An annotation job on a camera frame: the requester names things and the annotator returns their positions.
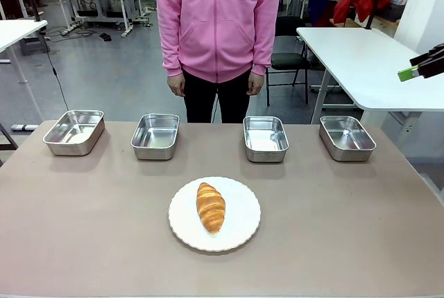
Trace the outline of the person's right hand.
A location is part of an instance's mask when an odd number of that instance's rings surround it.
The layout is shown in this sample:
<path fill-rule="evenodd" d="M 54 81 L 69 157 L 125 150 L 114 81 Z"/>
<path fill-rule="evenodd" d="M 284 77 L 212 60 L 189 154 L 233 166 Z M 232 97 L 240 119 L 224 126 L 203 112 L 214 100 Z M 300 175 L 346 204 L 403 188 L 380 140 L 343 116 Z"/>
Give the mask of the person's right hand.
<path fill-rule="evenodd" d="M 171 76 L 167 78 L 167 84 L 170 90 L 179 97 L 185 96 L 185 77 L 184 75 L 178 74 L 176 76 Z"/>

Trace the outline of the person's left hand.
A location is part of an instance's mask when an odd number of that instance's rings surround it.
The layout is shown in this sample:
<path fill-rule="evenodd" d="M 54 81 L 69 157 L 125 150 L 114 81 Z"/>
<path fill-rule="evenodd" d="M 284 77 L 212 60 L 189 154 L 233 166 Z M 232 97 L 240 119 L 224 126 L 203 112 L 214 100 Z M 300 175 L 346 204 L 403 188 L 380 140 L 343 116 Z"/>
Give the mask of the person's left hand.
<path fill-rule="evenodd" d="M 258 75 L 256 73 L 250 72 L 248 77 L 248 96 L 256 96 L 260 93 L 264 84 L 264 76 Z"/>

